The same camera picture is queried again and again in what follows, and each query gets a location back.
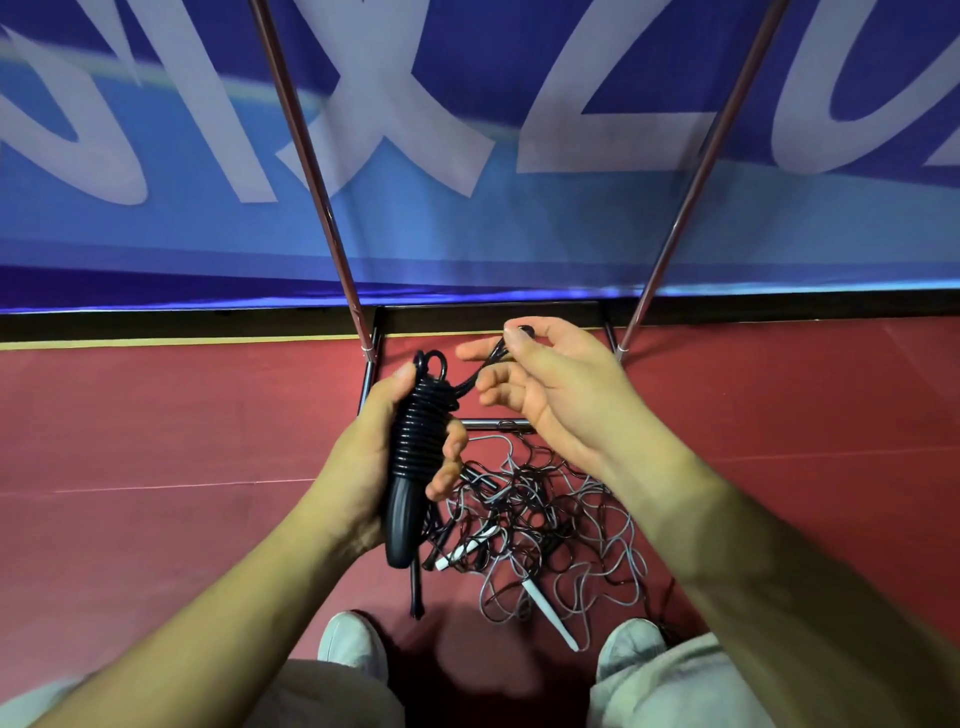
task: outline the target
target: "finger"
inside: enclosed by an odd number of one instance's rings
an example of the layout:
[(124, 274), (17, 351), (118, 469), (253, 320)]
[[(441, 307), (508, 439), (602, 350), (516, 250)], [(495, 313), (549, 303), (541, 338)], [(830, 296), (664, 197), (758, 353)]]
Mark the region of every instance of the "finger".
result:
[(480, 394), (480, 403), (488, 407), (493, 404), (503, 404), (515, 412), (522, 412), (526, 396), (527, 388), (519, 384), (497, 384)]
[(503, 325), (504, 328), (533, 327), (537, 336), (542, 336), (554, 346), (569, 344), (577, 339), (592, 338), (582, 328), (576, 327), (569, 321), (558, 319), (556, 316), (521, 316), (511, 319)]
[(454, 350), (458, 359), (463, 361), (484, 361), (490, 352), (496, 347), (500, 340), (499, 336), (492, 336), (489, 339), (477, 339), (476, 341), (467, 341)]
[(427, 484), (426, 496), (433, 501), (450, 497), (450, 494), (453, 493), (453, 489), (457, 485), (457, 481), (460, 479), (460, 471), (463, 467), (464, 465), (460, 461), (460, 458), (444, 461), (444, 464), (437, 471), (437, 474), (433, 476), (433, 480)]
[(477, 375), (476, 388), (479, 392), (486, 392), (497, 384), (506, 384), (507, 382), (523, 384), (526, 378), (527, 375), (523, 371), (523, 367), (516, 362), (501, 362), (500, 364), (491, 364), (489, 367), (480, 370), (480, 374)]
[(410, 394), (416, 383), (417, 367), (408, 361), (372, 387), (359, 419), (365, 423), (388, 424), (394, 416), (396, 404)]
[(460, 420), (450, 420), (446, 425), (446, 442), (444, 442), (444, 457), (447, 460), (456, 460), (467, 446), (467, 428)]
[[(585, 331), (579, 329), (577, 331), (589, 336)], [(551, 347), (538, 344), (522, 328), (504, 327), (503, 339), (506, 341), (510, 353), (514, 355), (516, 362), (542, 382), (543, 386), (560, 386), (563, 372), (568, 370), (570, 365), (563, 354)]]

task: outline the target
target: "blue banner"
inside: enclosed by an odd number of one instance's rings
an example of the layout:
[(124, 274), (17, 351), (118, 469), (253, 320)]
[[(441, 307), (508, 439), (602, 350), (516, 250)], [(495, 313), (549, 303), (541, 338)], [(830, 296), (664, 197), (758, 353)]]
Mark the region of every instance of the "blue banner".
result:
[[(274, 0), (363, 300), (645, 281), (766, 0)], [(960, 286), (960, 5), (794, 0), (665, 294)], [(0, 310), (342, 303), (246, 3), (0, 0)]]

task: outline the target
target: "pants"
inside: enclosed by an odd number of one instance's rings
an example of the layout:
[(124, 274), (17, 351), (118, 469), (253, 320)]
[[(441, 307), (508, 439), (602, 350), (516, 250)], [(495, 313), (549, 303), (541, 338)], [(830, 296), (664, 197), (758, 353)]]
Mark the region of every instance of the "pants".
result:
[[(26, 728), (79, 680), (59, 681), (0, 706), (0, 728)], [(773, 728), (713, 635), (623, 668), (590, 690), (588, 728)], [(244, 728), (402, 728), (403, 706), (350, 667), (290, 660)]]

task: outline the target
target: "black trim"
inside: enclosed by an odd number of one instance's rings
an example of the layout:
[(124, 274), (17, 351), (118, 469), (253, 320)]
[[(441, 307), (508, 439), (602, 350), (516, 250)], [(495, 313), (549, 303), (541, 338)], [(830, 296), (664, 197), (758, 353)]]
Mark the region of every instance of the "black trim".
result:
[[(560, 316), (579, 326), (601, 326), (603, 312), (626, 326), (636, 299), (563, 303), (463, 303), (385, 306), (386, 333), (494, 330), (522, 315)], [(365, 314), (372, 321), (376, 309)], [(688, 296), (654, 299), (647, 325), (960, 316), (960, 289)], [(345, 306), (196, 311), (105, 311), (0, 315), (0, 341), (208, 338), (353, 334)]]

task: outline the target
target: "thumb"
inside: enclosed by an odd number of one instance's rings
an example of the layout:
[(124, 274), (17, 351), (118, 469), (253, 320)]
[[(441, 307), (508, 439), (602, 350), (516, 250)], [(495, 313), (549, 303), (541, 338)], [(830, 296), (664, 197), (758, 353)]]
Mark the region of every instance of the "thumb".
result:
[(389, 426), (394, 418), (397, 403), (410, 394), (417, 381), (417, 367), (408, 361), (393, 374), (378, 381), (363, 403), (358, 418), (364, 425)]
[(538, 344), (522, 328), (504, 327), (503, 341), (514, 360), (547, 387), (560, 386), (564, 357)]

